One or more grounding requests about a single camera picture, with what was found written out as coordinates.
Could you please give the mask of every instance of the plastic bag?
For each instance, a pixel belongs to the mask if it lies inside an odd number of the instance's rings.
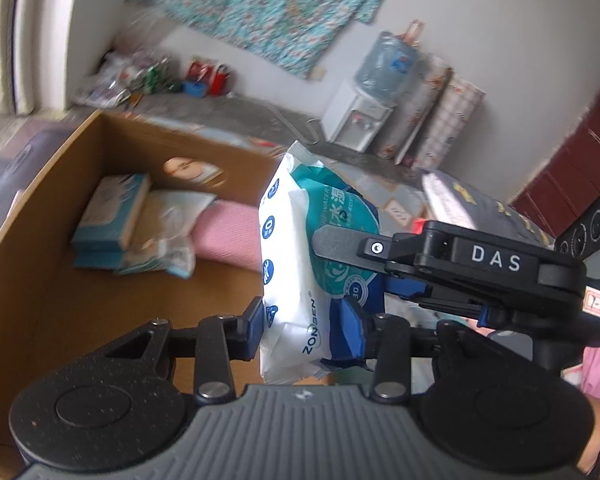
[[[260,371],[267,383],[318,376],[326,368],[320,360],[344,359],[340,327],[331,322],[344,295],[368,312],[384,309],[382,275],[318,258],[310,248],[325,224],[377,234],[377,214],[301,144],[289,148],[258,212],[267,319]]]
[[[117,274],[166,270],[188,279],[195,268],[189,232],[216,196],[194,191],[157,190],[149,193],[136,224],[131,245]]]
[[[72,101],[94,108],[115,108],[127,101],[131,92],[115,77],[98,74],[85,78],[75,90]]]
[[[98,74],[103,78],[115,79],[117,83],[136,92],[151,83],[149,93],[162,89],[170,80],[173,58],[158,50],[141,48],[131,56],[109,52]]]

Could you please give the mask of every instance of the pink cushion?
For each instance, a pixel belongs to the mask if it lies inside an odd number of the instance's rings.
[[[216,200],[190,234],[196,257],[262,272],[258,209]]]

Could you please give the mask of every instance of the blue tissue box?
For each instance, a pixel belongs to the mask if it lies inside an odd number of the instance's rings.
[[[74,233],[73,247],[79,253],[126,251],[149,187],[147,174],[103,178]]]
[[[118,270],[122,268],[124,259],[125,251],[78,253],[75,256],[74,267],[76,269]]]

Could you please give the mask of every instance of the wet wipes package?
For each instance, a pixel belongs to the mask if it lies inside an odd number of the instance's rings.
[[[296,142],[262,197],[259,220],[267,317],[262,377],[293,383],[318,376],[351,358],[339,322],[341,298],[351,295],[368,312],[382,312],[384,279],[315,256],[311,238],[323,225],[377,234],[378,212]]]

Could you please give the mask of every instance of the white wall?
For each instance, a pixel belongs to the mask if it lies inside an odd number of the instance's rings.
[[[37,108],[66,107],[67,44],[74,1],[40,0],[34,43]]]
[[[75,0],[67,46],[66,95],[99,66],[120,28],[125,0]]]
[[[427,23],[425,50],[487,92],[443,169],[499,199],[511,197],[567,133],[600,85],[600,0],[386,0],[376,22],[353,23],[327,51],[320,82],[176,25],[162,46],[237,68],[237,91],[320,116],[378,32]]]
[[[37,108],[65,109],[120,27],[124,0],[40,0],[35,74]]]

